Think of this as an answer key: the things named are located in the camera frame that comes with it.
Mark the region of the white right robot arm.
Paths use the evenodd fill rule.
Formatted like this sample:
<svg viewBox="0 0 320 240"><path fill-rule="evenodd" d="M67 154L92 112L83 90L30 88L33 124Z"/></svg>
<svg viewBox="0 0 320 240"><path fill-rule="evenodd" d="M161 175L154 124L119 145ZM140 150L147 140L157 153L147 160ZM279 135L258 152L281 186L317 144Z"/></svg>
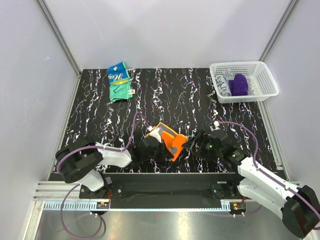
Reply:
<svg viewBox="0 0 320 240"><path fill-rule="evenodd" d="M202 159L217 156L229 172L236 174L235 181L227 185L228 195L235 199L242 195L259 203L296 237L305 238L320 223L320 202L311 187L299 187L266 169L234 146L223 130L199 130L182 147Z"/></svg>

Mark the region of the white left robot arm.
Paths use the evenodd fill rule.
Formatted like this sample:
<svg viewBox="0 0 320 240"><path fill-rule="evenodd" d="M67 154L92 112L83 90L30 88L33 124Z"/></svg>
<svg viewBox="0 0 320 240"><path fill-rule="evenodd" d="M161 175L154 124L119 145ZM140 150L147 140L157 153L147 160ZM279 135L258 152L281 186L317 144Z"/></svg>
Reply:
<svg viewBox="0 0 320 240"><path fill-rule="evenodd" d="M108 193L108 186L96 166L133 168L151 159L165 162L173 158L165 142L154 136L132 143L128 148L104 146L91 137L85 137L55 153L56 171L64 182L84 185L97 198Z"/></svg>

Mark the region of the teal and blue towel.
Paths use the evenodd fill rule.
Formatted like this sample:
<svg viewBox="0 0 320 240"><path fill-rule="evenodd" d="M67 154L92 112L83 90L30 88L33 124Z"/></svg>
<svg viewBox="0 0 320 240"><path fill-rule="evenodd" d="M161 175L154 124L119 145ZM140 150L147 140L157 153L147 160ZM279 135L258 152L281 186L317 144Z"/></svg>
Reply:
<svg viewBox="0 0 320 240"><path fill-rule="evenodd" d="M124 61L107 69L109 99L111 102L129 100L135 90L131 88L131 77Z"/></svg>

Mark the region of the orange and grey towel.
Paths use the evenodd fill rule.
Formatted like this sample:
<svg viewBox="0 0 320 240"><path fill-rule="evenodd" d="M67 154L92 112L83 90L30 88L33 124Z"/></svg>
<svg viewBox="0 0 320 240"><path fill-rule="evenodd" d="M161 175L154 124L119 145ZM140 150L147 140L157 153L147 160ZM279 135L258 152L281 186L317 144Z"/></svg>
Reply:
<svg viewBox="0 0 320 240"><path fill-rule="evenodd" d="M152 128L155 127L162 129L161 139L164 141L166 149L173 155L169 160L175 162L183 151L182 145L187 142L188 138L183 134L175 132L172 128L162 122L159 122L158 125Z"/></svg>

